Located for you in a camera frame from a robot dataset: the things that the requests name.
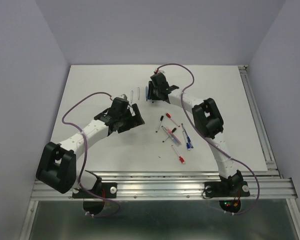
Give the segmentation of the light blue pen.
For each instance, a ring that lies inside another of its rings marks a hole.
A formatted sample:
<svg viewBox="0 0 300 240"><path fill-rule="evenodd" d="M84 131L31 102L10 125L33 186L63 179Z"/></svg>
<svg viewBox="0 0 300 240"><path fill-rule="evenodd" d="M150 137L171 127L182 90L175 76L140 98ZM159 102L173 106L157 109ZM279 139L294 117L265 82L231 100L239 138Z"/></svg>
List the light blue pen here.
<svg viewBox="0 0 300 240"><path fill-rule="evenodd" d="M145 100L146 101L149 100L149 88L148 88L148 86L145 87Z"/></svg>

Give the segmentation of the blue cap marker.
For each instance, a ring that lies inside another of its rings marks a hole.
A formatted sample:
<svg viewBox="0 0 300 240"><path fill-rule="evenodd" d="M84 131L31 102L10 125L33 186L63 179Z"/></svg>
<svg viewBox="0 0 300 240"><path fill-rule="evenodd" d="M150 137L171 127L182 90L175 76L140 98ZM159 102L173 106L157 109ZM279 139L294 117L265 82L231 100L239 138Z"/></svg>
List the blue cap marker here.
<svg viewBox="0 0 300 240"><path fill-rule="evenodd" d="M133 97L134 97L134 91L131 90L131 92L130 92L130 104L133 103Z"/></svg>

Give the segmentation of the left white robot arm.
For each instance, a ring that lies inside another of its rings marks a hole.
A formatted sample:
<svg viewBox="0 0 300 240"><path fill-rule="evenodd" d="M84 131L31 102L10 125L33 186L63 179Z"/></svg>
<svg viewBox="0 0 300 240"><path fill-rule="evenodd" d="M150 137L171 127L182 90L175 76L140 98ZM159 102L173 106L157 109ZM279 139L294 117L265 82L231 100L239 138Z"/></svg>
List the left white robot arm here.
<svg viewBox="0 0 300 240"><path fill-rule="evenodd" d="M144 125L137 104L116 97L109 108L96 115L84 128L59 143L49 142L44 148L35 174L37 180L61 194L71 188L84 189L90 197L101 193L101 178L92 172L79 170L77 160L87 161L88 149L112 133L123 133Z"/></svg>

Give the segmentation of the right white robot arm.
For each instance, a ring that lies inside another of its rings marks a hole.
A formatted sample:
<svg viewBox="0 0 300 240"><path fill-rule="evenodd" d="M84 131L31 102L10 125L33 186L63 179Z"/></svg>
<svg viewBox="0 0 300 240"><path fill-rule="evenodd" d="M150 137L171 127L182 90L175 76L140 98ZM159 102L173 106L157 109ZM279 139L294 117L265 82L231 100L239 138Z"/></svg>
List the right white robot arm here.
<svg viewBox="0 0 300 240"><path fill-rule="evenodd" d="M150 100L164 101L179 106L191 113L195 130L208 140L209 147L218 167L220 181L204 184L206 198L249 197L248 183L244 181L235 161L225 155L228 150L223 136L224 120L216 102L182 93L178 86L170 86L163 73L150 77L148 94Z"/></svg>

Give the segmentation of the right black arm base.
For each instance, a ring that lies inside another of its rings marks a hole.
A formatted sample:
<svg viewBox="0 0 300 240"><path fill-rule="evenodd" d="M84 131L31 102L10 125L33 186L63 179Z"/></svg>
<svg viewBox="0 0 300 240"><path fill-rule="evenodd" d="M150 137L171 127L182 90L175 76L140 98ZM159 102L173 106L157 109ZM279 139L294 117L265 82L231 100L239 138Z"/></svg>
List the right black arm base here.
<svg viewBox="0 0 300 240"><path fill-rule="evenodd" d="M219 198L221 209L226 213L235 215L241 209L241 199L249 197L251 194L246 181L235 187L229 187L221 181L210 181L204 183L201 195L205 200Z"/></svg>

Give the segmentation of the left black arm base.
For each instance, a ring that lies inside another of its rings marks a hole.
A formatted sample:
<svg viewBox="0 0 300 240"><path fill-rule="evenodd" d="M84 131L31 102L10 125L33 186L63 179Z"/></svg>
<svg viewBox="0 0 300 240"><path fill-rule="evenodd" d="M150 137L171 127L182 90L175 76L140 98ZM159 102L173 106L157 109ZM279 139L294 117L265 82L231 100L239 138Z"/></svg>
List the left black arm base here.
<svg viewBox="0 0 300 240"><path fill-rule="evenodd" d="M105 218L118 213L121 205L116 201L118 184L116 182L97 183L92 189L86 191L75 188L72 198L83 200L82 208L86 216L92 218Z"/></svg>

